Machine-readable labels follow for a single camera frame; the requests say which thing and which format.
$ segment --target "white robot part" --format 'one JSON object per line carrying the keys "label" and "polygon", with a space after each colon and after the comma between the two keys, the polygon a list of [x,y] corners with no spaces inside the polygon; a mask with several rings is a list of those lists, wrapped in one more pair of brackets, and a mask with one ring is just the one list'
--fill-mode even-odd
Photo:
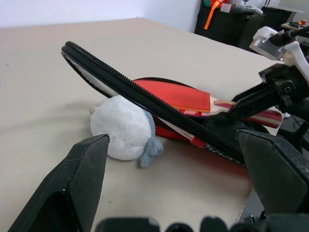
{"label": "white robot part", "polygon": [[259,29],[253,37],[250,48],[271,60],[282,60],[285,65],[295,65],[302,73],[309,86],[309,64],[306,61],[299,43],[294,41],[283,47],[278,47],[269,41],[269,38],[277,32],[270,27]]}

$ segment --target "cable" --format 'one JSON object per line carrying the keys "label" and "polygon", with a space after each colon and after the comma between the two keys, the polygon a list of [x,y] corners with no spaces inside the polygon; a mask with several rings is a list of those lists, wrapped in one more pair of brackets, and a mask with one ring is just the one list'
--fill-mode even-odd
{"label": "cable", "polygon": [[297,130],[300,128],[300,126],[302,125],[302,124],[300,124],[300,123],[304,123],[305,121],[304,121],[304,120],[297,120],[296,117],[295,117],[294,115],[291,115],[291,117],[292,117],[293,120],[294,120],[293,129],[294,129],[295,131],[297,131]]}
{"label": "cable", "polygon": [[300,30],[296,30],[296,31],[291,32],[291,36],[295,37],[297,35],[302,35],[303,33],[307,33],[308,31],[309,31],[309,26],[302,28]]}

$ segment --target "beige table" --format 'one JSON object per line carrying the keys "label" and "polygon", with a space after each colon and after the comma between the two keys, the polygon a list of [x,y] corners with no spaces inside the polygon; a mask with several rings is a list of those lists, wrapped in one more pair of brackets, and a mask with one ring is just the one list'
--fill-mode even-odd
{"label": "beige table", "polygon": [[[129,78],[177,80],[218,99],[261,82],[272,61],[145,19],[0,30],[0,231],[7,231],[42,179],[90,137],[88,109],[104,98],[64,61],[74,41]],[[236,222],[251,190],[246,170],[204,149],[162,139],[147,169],[107,160],[94,225],[108,216],[152,216],[196,231],[204,216]]]}
{"label": "beige table", "polygon": [[292,29],[292,30],[300,30],[300,29],[302,29],[302,28],[295,28],[295,27],[292,27],[292,26],[289,25],[289,23],[281,24],[281,27],[287,28],[287,29]]}

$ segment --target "paddle handle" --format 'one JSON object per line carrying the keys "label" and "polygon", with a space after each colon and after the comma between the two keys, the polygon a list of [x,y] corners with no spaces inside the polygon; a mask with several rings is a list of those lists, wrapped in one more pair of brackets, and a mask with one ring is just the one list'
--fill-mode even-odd
{"label": "paddle handle", "polygon": [[[236,103],[233,101],[214,101],[213,104],[220,106],[221,109],[216,112],[210,112],[210,115],[218,114],[220,112],[228,112]],[[282,122],[282,114],[273,110],[265,110],[256,115],[245,118],[245,120],[259,123],[267,127],[278,128]]]}

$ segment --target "stuffed animal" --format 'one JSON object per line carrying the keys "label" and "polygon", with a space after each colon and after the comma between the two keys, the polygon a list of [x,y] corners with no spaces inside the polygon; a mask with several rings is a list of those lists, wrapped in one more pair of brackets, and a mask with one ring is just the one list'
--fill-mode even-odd
{"label": "stuffed animal", "polygon": [[141,167],[147,167],[154,157],[163,152],[155,137],[152,115],[118,95],[90,109],[90,129],[93,136],[109,134],[107,154],[120,160],[140,158]]}

